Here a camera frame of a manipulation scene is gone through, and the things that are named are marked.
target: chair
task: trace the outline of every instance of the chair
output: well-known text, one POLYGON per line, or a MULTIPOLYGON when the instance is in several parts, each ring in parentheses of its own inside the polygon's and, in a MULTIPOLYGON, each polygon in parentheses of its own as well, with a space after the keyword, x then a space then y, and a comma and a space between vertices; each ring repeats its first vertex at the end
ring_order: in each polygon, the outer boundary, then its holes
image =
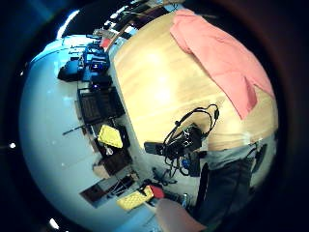
POLYGON ((97 89, 90 92, 90 88, 77 90, 78 102, 85 125, 93 125, 106 119, 122 116, 125 111, 120 102, 115 87, 97 89))

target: yellow box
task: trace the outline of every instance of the yellow box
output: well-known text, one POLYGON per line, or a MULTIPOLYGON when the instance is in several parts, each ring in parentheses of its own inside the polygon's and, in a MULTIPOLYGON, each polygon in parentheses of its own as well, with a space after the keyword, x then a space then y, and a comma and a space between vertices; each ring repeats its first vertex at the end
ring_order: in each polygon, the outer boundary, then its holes
POLYGON ((123 147, 123 141, 119 131, 107 125, 103 125, 100 128, 98 141, 117 148, 123 147))
POLYGON ((117 200, 117 204, 122 207, 124 210, 131 210, 144 202, 150 200, 154 194, 152 189, 149 186, 144 188, 144 192, 146 196, 140 193, 138 190, 134 191, 133 193, 129 194, 128 196, 124 196, 117 200))

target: pink shirt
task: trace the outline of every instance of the pink shirt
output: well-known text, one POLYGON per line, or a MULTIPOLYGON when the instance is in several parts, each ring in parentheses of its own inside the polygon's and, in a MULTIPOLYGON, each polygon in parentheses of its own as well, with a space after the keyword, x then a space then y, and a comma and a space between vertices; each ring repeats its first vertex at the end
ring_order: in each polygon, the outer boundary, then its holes
POLYGON ((257 103, 254 85, 271 96, 267 73, 242 43, 190 10, 178 10, 171 34, 181 49, 193 53, 244 119, 257 103))

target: wooden table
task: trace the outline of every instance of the wooden table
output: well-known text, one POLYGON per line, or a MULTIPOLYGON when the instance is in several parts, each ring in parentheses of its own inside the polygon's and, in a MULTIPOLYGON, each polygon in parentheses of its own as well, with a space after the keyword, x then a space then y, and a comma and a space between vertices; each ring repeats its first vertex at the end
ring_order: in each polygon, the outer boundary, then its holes
MULTIPOLYGON (((161 142, 174 122, 197 106, 219 106, 220 117, 208 137, 209 150, 218 151, 258 141, 278 127, 275 99, 256 87, 258 104, 241 120, 227 96, 209 78, 195 57, 184 53, 169 28, 174 13, 142 27, 114 57, 126 111, 140 146, 161 142)), ((210 125, 205 114, 195 114, 184 126, 210 125)))

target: wire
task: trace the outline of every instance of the wire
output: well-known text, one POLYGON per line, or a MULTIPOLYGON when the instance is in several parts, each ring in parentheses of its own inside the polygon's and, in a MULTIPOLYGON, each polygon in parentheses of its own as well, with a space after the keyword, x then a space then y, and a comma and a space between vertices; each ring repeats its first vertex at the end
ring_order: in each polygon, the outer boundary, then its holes
POLYGON ((134 12, 122 12, 124 14, 132 14, 132 15, 142 15, 142 16, 147 16, 147 17, 150 17, 150 18, 155 18, 154 16, 150 16, 150 15, 147 15, 147 14, 141 14, 141 13, 134 13, 134 12))
POLYGON ((206 108, 204 107, 196 107, 193 110, 187 112, 186 114, 184 114, 182 116, 182 118, 180 119, 180 121, 176 121, 175 122, 175 126, 174 128, 166 135, 166 137, 163 140, 163 149, 162 149, 162 155, 165 157, 164 162, 169 165, 169 176, 173 177, 176 173, 177 170, 180 170, 180 172, 184 175, 184 176, 188 176, 188 173, 184 173, 182 166, 180 165, 180 156, 178 155, 178 153, 176 153, 177 155, 175 156, 175 154, 168 154, 167 148, 171 148, 171 146, 177 142, 180 141, 180 139, 182 138, 182 133, 179 133, 177 135, 175 135, 177 129, 181 126, 181 124, 187 119, 189 118, 192 114, 194 113, 205 113, 208 115, 209 119, 210 119, 210 127, 206 132, 202 132, 202 137, 201 139, 205 139, 210 132, 213 130, 216 121, 219 117, 219 109, 218 106, 214 103, 208 105, 206 108), (208 110, 211 107, 215 107, 215 110, 213 112, 213 119, 211 114, 208 112, 208 110))

